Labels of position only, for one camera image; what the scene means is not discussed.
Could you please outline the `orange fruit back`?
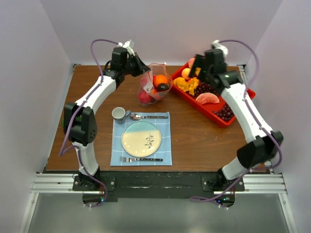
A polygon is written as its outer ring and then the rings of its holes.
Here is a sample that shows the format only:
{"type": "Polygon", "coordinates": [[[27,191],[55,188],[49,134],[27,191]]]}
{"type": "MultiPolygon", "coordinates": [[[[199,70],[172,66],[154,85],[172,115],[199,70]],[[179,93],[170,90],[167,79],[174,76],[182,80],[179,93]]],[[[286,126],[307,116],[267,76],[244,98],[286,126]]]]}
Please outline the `orange fruit back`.
{"type": "Polygon", "coordinates": [[[158,86],[161,83],[167,84],[168,83],[167,77],[165,75],[154,76],[154,85],[158,86]]]}

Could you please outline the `clear zip top bag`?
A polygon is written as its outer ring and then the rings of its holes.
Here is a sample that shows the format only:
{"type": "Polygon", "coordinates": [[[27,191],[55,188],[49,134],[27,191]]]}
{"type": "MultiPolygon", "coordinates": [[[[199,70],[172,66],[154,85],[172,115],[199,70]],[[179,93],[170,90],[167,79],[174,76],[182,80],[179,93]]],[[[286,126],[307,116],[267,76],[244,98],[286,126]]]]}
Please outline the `clear zip top bag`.
{"type": "Polygon", "coordinates": [[[173,80],[168,74],[166,64],[151,63],[150,69],[140,79],[138,103],[146,107],[161,101],[173,86],[173,80]]]}

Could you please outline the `red apple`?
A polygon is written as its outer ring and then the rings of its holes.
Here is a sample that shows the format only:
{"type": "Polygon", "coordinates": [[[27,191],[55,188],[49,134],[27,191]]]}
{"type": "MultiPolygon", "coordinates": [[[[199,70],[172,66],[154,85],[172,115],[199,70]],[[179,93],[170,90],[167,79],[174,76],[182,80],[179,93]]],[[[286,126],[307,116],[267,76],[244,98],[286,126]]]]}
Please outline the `red apple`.
{"type": "Polygon", "coordinates": [[[144,90],[141,90],[138,94],[138,100],[142,104],[149,104],[152,101],[152,97],[144,90]]]}
{"type": "Polygon", "coordinates": [[[150,95],[151,95],[151,97],[154,98],[155,100],[161,100],[161,99],[162,99],[160,93],[157,92],[155,89],[152,89],[152,90],[150,91],[150,95]]]}

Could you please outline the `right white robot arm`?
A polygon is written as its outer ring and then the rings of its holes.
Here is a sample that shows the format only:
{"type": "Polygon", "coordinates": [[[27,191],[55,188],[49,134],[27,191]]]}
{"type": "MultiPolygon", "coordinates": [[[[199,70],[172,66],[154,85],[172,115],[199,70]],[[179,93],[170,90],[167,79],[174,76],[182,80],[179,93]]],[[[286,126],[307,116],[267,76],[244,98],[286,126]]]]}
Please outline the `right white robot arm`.
{"type": "Polygon", "coordinates": [[[196,55],[190,76],[200,68],[198,79],[208,83],[229,105],[245,136],[246,145],[238,149],[237,156],[219,169],[215,188],[227,191],[240,177],[259,164],[275,157],[283,141],[280,131],[265,122],[250,99],[240,74],[227,71],[225,57],[228,50],[224,46],[213,45],[204,55],[196,55]]]}

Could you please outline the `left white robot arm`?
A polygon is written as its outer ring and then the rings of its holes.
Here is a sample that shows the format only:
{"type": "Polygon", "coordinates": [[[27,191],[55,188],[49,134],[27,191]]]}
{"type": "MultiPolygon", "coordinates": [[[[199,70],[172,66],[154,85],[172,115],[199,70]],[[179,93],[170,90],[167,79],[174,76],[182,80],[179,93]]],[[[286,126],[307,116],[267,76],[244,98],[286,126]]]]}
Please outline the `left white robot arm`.
{"type": "Polygon", "coordinates": [[[99,107],[120,86],[125,76],[136,77],[149,70],[131,45],[120,43],[112,51],[110,64],[105,66],[91,89],[75,103],[64,106],[63,130],[65,141],[72,143],[77,154],[78,185],[89,190],[104,186],[93,143],[97,136],[95,115],[99,107]]]}

